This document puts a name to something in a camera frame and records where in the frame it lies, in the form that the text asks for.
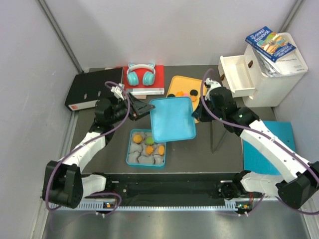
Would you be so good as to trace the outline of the blue tin lid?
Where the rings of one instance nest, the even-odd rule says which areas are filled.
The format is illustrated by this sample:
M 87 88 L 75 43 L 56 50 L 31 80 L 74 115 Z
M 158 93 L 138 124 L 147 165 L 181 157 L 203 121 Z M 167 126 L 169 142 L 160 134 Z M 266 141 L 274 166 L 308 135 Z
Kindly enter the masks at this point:
M 193 106 L 189 97 L 158 98 L 150 101 L 151 130 L 155 142 L 191 140 L 196 137 Z

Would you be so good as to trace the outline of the round orange cookie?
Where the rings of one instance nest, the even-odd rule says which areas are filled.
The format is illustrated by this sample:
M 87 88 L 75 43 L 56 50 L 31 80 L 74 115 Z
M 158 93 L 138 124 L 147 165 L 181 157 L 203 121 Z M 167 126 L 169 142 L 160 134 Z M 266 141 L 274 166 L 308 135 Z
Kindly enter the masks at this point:
M 159 153 L 159 155 L 164 155 L 164 153 L 165 153 L 165 147 L 164 147 L 163 145 L 160 145 L 160 146 L 158 147 L 158 153 Z
M 133 136 L 133 142 L 136 144 L 140 144 L 143 141 L 143 137 L 140 134 L 136 134 Z

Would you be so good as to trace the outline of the green cookie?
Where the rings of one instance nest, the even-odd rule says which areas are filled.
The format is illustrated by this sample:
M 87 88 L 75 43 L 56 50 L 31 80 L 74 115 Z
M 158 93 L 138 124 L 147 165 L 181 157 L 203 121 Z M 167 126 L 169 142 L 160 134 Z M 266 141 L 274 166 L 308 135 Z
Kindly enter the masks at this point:
M 146 138 L 146 144 L 147 145 L 153 145 L 155 143 L 154 139 L 151 136 L 148 136 Z

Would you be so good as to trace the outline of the orange flower cookie bottom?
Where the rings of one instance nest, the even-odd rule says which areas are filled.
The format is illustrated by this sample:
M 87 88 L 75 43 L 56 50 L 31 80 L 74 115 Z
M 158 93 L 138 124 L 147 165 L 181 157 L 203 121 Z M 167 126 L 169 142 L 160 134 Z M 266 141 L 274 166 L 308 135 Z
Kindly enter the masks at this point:
M 148 145 L 146 148 L 145 148 L 145 152 L 148 154 L 148 155 L 151 155 L 154 151 L 154 148 L 151 146 L 151 145 Z

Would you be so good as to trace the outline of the orange flower cookie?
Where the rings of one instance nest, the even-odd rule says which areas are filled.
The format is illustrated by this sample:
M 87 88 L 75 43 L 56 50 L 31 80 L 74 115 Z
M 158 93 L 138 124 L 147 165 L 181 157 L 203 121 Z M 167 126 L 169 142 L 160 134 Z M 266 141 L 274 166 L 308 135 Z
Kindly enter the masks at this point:
M 197 96 L 191 96 L 191 101 L 194 103 L 197 101 Z
M 145 148 L 145 152 L 148 154 L 148 155 L 151 155 L 154 151 L 154 148 L 151 146 L 151 145 L 148 145 L 146 148 Z
M 177 92 L 175 94 L 176 97 L 182 97 L 184 95 L 184 92 L 183 91 L 180 91 L 180 92 Z

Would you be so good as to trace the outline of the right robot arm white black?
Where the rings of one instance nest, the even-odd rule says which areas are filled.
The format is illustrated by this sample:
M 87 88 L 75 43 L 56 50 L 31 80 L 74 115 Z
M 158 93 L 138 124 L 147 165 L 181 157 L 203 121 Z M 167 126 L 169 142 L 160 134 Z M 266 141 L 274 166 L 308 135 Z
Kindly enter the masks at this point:
M 265 123 L 247 107 L 239 108 L 229 89 L 205 77 L 199 104 L 192 116 L 201 122 L 217 120 L 224 128 L 252 145 L 278 171 L 279 175 L 243 170 L 230 183 L 220 187 L 226 198 L 244 197 L 250 192 L 277 197 L 286 206 L 299 210 L 319 190 L 319 163 L 311 163 L 280 141 Z

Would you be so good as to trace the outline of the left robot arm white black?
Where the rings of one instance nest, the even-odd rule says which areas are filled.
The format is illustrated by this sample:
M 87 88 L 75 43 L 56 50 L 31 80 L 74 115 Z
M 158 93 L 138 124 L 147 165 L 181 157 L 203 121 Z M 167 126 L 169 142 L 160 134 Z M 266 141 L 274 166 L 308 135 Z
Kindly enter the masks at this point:
M 91 174 L 83 177 L 82 172 L 93 157 L 111 141 L 114 132 L 126 120 L 137 121 L 155 109 L 150 103 L 138 100 L 124 90 L 123 84 L 111 81 L 105 83 L 117 98 L 112 103 L 107 98 L 95 103 L 95 117 L 84 139 L 73 150 L 58 161 L 50 161 L 46 165 L 43 181 L 42 199 L 46 208 L 53 210 L 67 207 L 75 209 L 83 198 L 98 193 L 101 197 L 109 197 L 113 185 L 107 182 L 102 174 Z

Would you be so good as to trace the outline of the orange flower cookie right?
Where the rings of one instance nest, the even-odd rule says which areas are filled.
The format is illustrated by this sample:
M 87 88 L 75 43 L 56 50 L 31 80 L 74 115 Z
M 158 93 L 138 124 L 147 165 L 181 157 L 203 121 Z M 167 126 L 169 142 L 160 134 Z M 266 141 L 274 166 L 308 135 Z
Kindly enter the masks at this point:
M 197 101 L 197 96 L 191 96 L 191 101 L 194 103 Z

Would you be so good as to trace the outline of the black cookie right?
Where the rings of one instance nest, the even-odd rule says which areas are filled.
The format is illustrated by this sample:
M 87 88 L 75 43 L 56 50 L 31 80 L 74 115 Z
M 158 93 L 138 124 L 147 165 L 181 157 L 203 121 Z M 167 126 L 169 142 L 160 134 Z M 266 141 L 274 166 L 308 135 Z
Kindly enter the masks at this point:
M 191 95 L 191 96 L 197 96 L 197 95 L 198 95 L 198 91 L 195 90 L 195 89 L 192 89 L 192 90 L 190 91 L 190 95 Z

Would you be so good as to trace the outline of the orange flower cookie top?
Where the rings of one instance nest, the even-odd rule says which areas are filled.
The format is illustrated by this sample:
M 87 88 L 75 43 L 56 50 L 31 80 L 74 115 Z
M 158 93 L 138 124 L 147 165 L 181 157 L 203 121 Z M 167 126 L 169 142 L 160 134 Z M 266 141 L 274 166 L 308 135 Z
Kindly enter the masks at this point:
M 180 92 L 177 92 L 175 94 L 176 97 L 182 97 L 184 95 L 184 92 L 183 91 L 180 91 Z

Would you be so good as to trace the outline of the red book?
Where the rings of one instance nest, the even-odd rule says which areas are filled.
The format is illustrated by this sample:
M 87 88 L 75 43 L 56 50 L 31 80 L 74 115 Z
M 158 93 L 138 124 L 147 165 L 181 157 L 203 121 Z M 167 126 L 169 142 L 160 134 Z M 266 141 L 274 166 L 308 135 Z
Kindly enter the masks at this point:
M 146 96 L 154 96 L 154 95 L 163 95 L 164 94 L 164 66 L 156 65 L 156 79 L 155 83 L 152 86 L 144 86 L 142 81 L 138 86 L 130 86 L 127 81 L 127 72 L 128 66 L 124 67 L 123 74 L 123 84 L 125 85 L 125 90 L 137 98 L 145 98 Z

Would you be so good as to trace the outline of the teal cat ear headphones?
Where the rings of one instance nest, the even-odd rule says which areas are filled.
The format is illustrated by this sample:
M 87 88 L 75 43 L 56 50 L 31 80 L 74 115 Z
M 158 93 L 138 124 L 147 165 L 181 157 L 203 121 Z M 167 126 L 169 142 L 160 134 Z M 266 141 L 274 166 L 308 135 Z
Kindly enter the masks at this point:
M 155 66 L 155 63 L 129 63 L 126 72 L 128 84 L 130 86 L 138 86 L 141 80 L 144 86 L 152 86 L 155 83 L 156 79 Z

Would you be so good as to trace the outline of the yellow tray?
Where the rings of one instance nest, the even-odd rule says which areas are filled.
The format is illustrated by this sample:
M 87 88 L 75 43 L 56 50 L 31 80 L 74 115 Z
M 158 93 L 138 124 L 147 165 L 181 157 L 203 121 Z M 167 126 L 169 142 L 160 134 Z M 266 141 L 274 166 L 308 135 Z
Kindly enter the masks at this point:
M 189 119 L 191 118 L 191 114 L 195 111 L 199 104 L 200 100 L 200 86 L 201 79 L 195 79 L 185 76 L 174 76 L 171 80 L 167 95 L 176 94 L 177 92 L 183 91 L 184 94 L 189 94 L 189 97 L 171 97 L 166 100 L 166 104 L 169 110 L 170 121 L 173 122 L 174 125 L 178 124 L 189 124 Z M 191 101 L 190 91 L 195 89 L 198 91 L 197 101 Z

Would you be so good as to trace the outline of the blue cookie tin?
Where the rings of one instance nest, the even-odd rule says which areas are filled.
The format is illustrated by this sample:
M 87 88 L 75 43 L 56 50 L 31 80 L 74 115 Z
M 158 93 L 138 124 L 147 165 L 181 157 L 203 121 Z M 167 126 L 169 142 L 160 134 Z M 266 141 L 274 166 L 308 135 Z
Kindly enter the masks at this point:
M 133 136 L 136 134 L 140 134 L 143 137 L 143 141 L 140 144 L 136 144 L 133 142 Z M 146 144 L 146 138 L 152 135 L 152 131 L 150 129 L 133 129 L 130 133 L 128 151 L 126 157 L 126 163 L 129 166 L 136 167 L 156 167 L 161 168 L 164 167 L 166 162 L 166 143 L 165 142 L 156 142 L 152 145 L 154 151 L 151 155 L 148 155 L 145 152 L 145 148 L 148 146 Z M 158 147 L 163 145 L 165 147 L 164 155 L 159 155 Z

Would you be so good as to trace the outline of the white drawer cabinet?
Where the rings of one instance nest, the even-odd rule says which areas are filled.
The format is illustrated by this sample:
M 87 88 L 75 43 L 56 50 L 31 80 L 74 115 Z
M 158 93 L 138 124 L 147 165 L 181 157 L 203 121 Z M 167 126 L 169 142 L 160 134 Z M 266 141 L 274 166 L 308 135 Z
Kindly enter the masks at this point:
M 242 98 L 248 107 L 276 107 L 308 71 L 299 49 L 288 33 L 278 33 L 296 47 L 293 53 L 276 63 L 263 56 L 281 75 L 263 74 L 253 47 L 248 44 L 243 55 L 220 57 L 218 71 L 224 87 L 234 98 Z

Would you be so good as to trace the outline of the blue folder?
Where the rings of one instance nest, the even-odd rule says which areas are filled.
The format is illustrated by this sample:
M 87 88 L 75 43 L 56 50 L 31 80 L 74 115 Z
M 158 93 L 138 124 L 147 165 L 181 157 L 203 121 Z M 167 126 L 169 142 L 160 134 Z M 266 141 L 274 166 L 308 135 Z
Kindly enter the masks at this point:
M 265 126 L 291 150 L 296 151 L 293 128 L 290 122 L 264 121 Z M 243 141 L 244 170 L 259 174 L 280 175 L 275 166 L 269 162 L 255 147 Z

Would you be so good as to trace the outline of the silver foil packet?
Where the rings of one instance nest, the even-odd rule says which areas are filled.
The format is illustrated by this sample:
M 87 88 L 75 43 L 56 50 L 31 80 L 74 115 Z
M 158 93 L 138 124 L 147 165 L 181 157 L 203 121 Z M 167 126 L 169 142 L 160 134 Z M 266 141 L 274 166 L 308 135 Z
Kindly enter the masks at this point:
M 281 74 L 255 49 L 252 49 L 263 74 L 268 77 L 279 77 Z

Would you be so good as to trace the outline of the blue paperback book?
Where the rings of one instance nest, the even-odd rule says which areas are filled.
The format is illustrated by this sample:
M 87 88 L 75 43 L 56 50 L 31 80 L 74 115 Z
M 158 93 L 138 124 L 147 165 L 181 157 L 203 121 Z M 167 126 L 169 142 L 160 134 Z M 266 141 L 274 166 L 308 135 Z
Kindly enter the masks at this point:
M 248 35 L 245 41 L 274 63 L 296 50 L 294 45 L 267 26 Z

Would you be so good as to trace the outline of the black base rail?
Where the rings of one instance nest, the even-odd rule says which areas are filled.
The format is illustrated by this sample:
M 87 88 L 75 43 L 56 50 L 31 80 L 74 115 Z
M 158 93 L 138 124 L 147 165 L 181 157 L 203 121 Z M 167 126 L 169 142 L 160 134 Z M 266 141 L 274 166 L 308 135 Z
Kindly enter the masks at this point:
M 102 174 L 103 191 L 123 193 L 125 198 L 139 195 L 207 195 L 233 199 L 248 197 L 239 185 L 238 173 L 138 173 Z

